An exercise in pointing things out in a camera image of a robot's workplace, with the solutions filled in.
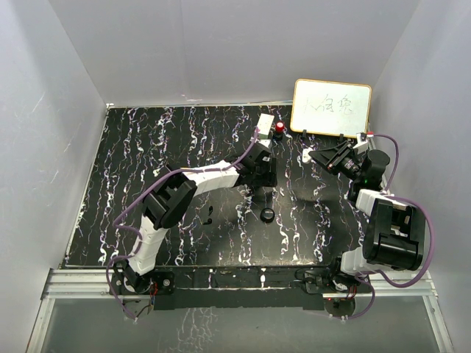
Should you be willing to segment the white earbud charging case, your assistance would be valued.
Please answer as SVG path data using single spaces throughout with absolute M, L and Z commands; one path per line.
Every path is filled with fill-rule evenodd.
M 312 161 L 312 157 L 310 155 L 311 152 L 312 152 L 311 149 L 302 150 L 302 162 L 303 163 L 309 163 L 310 161 Z

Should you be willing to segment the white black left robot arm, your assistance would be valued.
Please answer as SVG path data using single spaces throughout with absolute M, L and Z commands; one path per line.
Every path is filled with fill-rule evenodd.
M 145 293 L 152 284 L 157 253 L 167 232 L 186 214 L 195 196 L 219 189 L 246 185 L 273 188 L 277 185 L 277 158 L 261 142 L 252 142 L 242 155 L 198 168 L 164 169 L 158 181 L 128 209 L 142 205 L 137 239 L 124 258 L 121 283 L 135 293 Z

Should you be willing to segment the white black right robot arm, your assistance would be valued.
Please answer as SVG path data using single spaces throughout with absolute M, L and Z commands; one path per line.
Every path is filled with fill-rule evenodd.
M 336 261 L 328 273 L 329 286 L 343 292 L 355 279 L 370 274 L 380 274 L 396 288 L 420 281 L 430 265 L 424 256 L 426 217 L 417 206 L 396 200 L 381 187 L 388 154 L 345 141 L 329 149 L 304 149 L 302 161 L 350 179 L 347 199 L 368 217 L 363 243 Z

